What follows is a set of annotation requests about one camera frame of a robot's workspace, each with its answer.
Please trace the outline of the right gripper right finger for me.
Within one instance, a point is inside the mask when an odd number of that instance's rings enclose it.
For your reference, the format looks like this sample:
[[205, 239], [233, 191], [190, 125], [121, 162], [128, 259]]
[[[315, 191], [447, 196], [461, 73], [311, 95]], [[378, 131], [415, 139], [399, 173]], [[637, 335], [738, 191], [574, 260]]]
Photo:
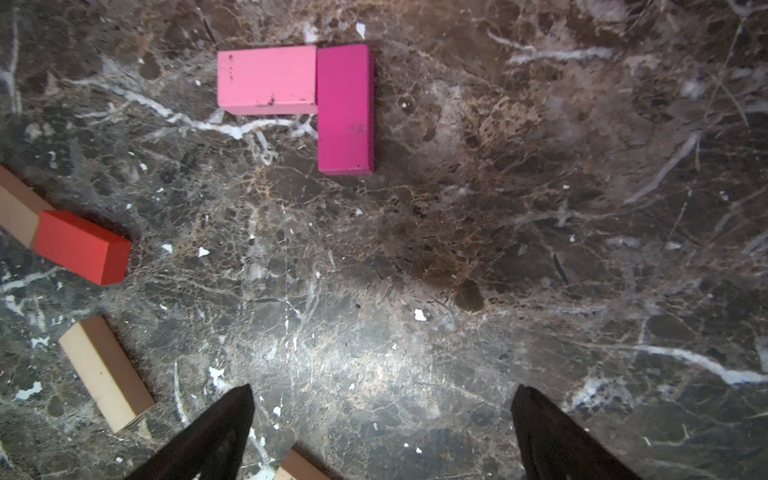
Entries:
[[511, 413], [528, 479], [640, 479], [539, 390], [520, 385]]

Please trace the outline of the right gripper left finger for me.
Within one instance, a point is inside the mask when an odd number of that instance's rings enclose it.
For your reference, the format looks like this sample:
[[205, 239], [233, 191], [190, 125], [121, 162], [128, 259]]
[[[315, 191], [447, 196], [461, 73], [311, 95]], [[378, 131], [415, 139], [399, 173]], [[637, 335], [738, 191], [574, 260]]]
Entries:
[[234, 479], [255, 411], [248, 384], [228, 391], [130, 479]]

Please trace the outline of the light pink block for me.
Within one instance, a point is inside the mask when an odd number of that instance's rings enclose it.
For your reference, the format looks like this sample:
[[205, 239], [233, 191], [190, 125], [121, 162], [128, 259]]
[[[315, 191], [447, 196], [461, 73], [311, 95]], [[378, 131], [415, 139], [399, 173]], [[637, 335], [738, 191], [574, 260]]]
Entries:
[[218, 106], [239, 116], [315, 114], [316, 61], [313, 45], [220, 51]]

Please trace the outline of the magenta block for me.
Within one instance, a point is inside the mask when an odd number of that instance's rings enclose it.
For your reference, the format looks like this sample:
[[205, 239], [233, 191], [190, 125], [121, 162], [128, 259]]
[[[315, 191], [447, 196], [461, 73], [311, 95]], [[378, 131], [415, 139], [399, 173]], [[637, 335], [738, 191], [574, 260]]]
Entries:
[[365, 175], [374, 161], [374, 60], [365, 44], [317, 55], [318, 170]]

